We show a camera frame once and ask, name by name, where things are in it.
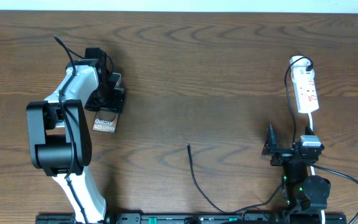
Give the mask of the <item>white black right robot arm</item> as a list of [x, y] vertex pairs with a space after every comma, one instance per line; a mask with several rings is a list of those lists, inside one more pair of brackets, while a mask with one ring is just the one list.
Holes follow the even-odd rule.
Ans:
[[308, 167], [318, 161], [323, 150], [323, 144], [308, 126], [292, 148], [278, 147], [273, 127], [268, 127], [262, 154], [271, 157], [271, 166], [283, 168], [283, 195], [288, 208], [282, 212], [282, 216], [286, 222], [300, 214], [320, 215], [327, 208], [330, 181], [308, 173]]

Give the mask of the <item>white power strip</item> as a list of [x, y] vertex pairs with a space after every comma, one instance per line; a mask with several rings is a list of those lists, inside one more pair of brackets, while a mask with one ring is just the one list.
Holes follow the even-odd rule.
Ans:
[[308, 114], [318, 110], [319, 104], [312, 61], [301, 55], [296, 55], [290, 59], [290, 65], [298, 112]]

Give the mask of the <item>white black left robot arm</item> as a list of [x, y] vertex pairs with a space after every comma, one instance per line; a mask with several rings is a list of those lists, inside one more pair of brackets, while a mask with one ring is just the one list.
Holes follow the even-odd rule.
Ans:
[[37, 215], [36, 223], [114, 223], [90, 170], [92, 143], [85, 111], [122, 112], [121, 74], [108, 70], [111, 58], [99, 47], [71, 59], [58, 88], [27, 105], [30, 159], [63, 189], [74, 212]]

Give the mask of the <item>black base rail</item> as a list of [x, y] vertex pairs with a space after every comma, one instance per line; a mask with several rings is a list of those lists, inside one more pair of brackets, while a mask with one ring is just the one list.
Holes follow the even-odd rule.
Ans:
[[[325, 215], [326, 224], [345, 224], [345, 215]], [[62, 224], [80, 223], [75, 219], [75, 215], [37, 215], [36, 224]], [[278, 215], [273, 217], [270, 214], [246, 213], [241, 215], [141, 215], [138, 213], [121, 213], [107, 217], [106, 221], [97, 223], [112, 224], [218, 224], [218, 223], [321, 223], [319, 215], [293, 214], [289, 220], [285, 220]]]

